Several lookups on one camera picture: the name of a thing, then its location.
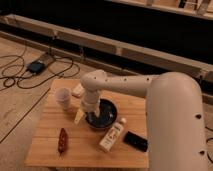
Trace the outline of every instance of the paper cup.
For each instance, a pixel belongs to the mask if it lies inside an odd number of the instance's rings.
[[[70,108],[71,92],[68,88],[62,87],[55,91],[55,100],[63,110]]]

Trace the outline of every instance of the robotic arm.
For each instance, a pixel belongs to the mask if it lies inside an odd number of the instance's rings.
[[[146,97],[150,171],[208,170],[201,90],[191,77],[177,72],[107,77],[97,70],[81,84],[85,112],[97,111],[100,90]]]

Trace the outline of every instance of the wooden tabletop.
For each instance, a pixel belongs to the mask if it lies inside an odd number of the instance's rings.
[[[127,131],[146,138],[145,100],[133,96],[103,91],[101,97],[115,104],[118,118],[125,117],[125,130],[109,153],[103,152],[98,143],[106,131],[94,131],[85,120],[74,124],[80,99],[72,97],[71,108],[64,112],[54,100],[54,91],[59,87],[72,90],[79,80],[56,79],[46,99],[41,119],[26,158],[27,166],[72,167],[72,168],[148,168],[148,154],[122,142]],[[69,136],[68,150],[59,156],[58,137],[61,128]]]

